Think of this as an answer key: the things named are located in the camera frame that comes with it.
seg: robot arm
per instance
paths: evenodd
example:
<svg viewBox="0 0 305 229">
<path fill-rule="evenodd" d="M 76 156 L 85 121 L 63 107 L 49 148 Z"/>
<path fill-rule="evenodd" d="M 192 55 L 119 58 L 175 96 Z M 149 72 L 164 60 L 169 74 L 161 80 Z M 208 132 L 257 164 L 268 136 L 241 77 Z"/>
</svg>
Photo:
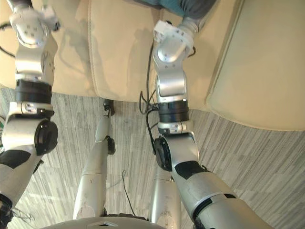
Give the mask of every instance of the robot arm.
<svg viewBox="0 0 305 229">
<path fill-rule="evenodd" d="M 58 130 L 51 122 L 51 87 L 57 44 L 51 31 L 59 27 L 51 7 L 35 11 L 29 0 L 8 0 L 17 33 L 15 102 L 2 132 L 5 151 L 0 155 L 1 229 L 12 218 L 11 209 L 22 196 L 44 154 L 57 144 Z"/>
<path fill-rule="evenodd" d="M 205 18 L 184 18 L 178 27 L 158 22 L 153 53 L 159 105 L 154 148 L 158 165 L 170 171 L 181 200 L 196 228 L 270 229 L 247 204 L 214 173 L 198 164 L 199 151 L 189 120 L 186 76 L 182 63 Z"/>
</svg>

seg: floor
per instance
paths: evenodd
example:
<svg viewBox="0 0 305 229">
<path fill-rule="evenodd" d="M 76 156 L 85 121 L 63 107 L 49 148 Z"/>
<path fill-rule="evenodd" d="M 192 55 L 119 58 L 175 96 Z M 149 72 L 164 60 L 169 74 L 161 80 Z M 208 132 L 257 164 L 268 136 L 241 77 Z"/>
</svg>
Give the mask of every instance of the floor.
<svg viewBox="0 0 305 229">
<path fill-rule="evenodd" d="M 0 89 L 0 115 L 6 115 L 14 91 Z M 101 98 L 53 94 L 57 147 L 43 160 L 17 208 L 31 222 L 15 217 L 10 229 L 41 228 L 72 219 L 81 169 L 103 114 Z M 156 170 L 145 118 L 137 103 L 115 102 L 112 118 L 117 152 L 108 159 L 108 213 L 131 213 L 121 172 L 135 213 L 148 215 Z M 305 132 L 249 128 L 212 113 L 192 110 L 200 163 L 222 178 L 239 197 L 276 229 L 305 228 Z M 157 121 L 153 114 L 150 122 Z M 193 228 L 186 212 L 182 228 Z"/>
</svg>

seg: green object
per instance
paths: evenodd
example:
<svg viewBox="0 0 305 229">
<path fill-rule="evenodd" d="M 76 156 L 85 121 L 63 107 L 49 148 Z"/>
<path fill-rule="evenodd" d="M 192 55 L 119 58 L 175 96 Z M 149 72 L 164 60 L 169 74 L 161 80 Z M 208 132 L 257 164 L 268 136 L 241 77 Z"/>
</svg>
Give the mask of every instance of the green object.
<svg viewBox="0 0 305 229">
<path fill-rule="evenodd" d="M 4 128 L 4 118 L 2 118 L 0 116 L 0 153 L 2 153 L 4 151 L 4 147 L 3 147 L 3 144 L 2 144 L 2 131 L 3 131 L 3 128 Z"/>
</svg>

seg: cream leather sofa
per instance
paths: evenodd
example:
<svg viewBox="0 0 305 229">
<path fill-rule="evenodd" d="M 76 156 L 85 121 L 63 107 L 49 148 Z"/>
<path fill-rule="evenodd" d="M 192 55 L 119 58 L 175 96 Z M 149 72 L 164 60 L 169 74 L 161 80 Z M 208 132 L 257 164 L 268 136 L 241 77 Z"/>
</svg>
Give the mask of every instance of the cream leather sofa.
<svg viewBox="0 0 305 229">
<path fill-rule="evenodd" d="M 43 0 L 33 0 L 40 8 Z M 145 91 L 153 28 L 181 18 L 132 0 L 49 0 L 54 33 L 53 91 L 137 102 Z M 305 130 L 305 4 L 299 0 L 221 0 L 184 62 L 189 105 L 257 128 Z M 11 11 L 0 0 L 0 22 Z M 13 31 L 0 45 L 15 52 Z M 0 85 L 15 87 L 14 59 L 0 53 Z M 156 74 L 151 69 L 150 88 Z"/>
</svg>

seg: wire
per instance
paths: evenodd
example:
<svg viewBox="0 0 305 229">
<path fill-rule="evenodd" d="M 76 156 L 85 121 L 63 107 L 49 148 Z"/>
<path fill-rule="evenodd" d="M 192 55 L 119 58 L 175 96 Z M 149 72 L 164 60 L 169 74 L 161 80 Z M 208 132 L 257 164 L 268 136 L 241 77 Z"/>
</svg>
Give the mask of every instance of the wire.
<svg viewBox="0 0 305 229">
<path fill-rule="evenodd" d="M 130 208 L 131 208 L 131 210 L 132 210 L 133 216 L 136 217 L 136 215 L 135 215 L 135 213 L 134 213 L 134 211 L 133 211 L 132 204 L 131 204 L 131 202 L 130 202 L 129 196 L 128 196 L 127 191 L 126 191 L 125 179 L 124 179 L 125 175 L 126 175 L 126 170 L 124 169 L 124 170 L 122 171 L 122 179 L 123 179 L 124 191 L 125 191 L 126 197 L 127 197 L 127 199 L 128 199 L 129 206 L 130 206 Z"/>
<path fill-rule="evenodd" d="M 14 208 L 12 213 L 13 213 L 14 217 L 21 219 L 23 222 L 28 224 L 31 228 L 35 229 L 35 227 L 33 227 L 30 224 L 30 223 L 32 223 L 32 220 L 33 221 L 35 220 L 35 218 L 34 218 L 34 216 L 32 214 L 26 214 L 23 211 L 19 210 L 18 208 Z"/>
<path fill-rule="evenodd" d="M 146 74 L 146 98 L 143 96 L 143 91 L 140 92 L 139 96 L 139 110 L 141 114 L 146 115 L 146 127 L 149 133 L 150 141 L 152 144 L 153 154 L 156 154 L 155 148 L 154 148 L 154 139 L 151 132 L 151 127 L 149 125 L 148 116 L 152 111 L 158 111 L 158 104 L 155 103 L 153 95 L 156 93 L 156 90 L 153 91 L 153 93 L 149 96 L 149 76 L 150 76 L 150 67 L 151 67 L 151 60 L 153 55 L 153 42 L 150 48 L 149 52 L 149 58 L 148 58 L 148 64 L 147 64 L 147 74 Z M 142 101 L 145 102 L 145 109 L 142 109 Z"/>
<path fill-rule="evenodd" d="M 158 125 L 158 123 L 153 124 L 153 125 L 151 126 L 151 130 L 152 130 L 155 126 L 157 126 L 157 125 Z"/>
<path fill-rule="evenodd" d="M 195 54 L 196 54 L 196 48 L 195 48 L 195 46 L 193 46 L 193 53 L 190 54 L 190 55 L 188 55 L 187 58 L 189 58 L 189 57 L 191 57 L 191 56 L 194 56 Z"/>
<path fill-rule="evenodd" d="M 10 23 L 9 22 L 6 22 L 6 23 L 3 23 L 2 25 L 0 25 L 0 30 L 5 30 L 6 27 L 11 27 Z M 13 57 L 15 58 L 15 55 L 9 51 L 6 51 L 5 49 L 3 49 L 1 46 L 0 46 L 0 51 L 4 52 L 5 54 L 9 55 L 10 57 Z"/>
</svg>

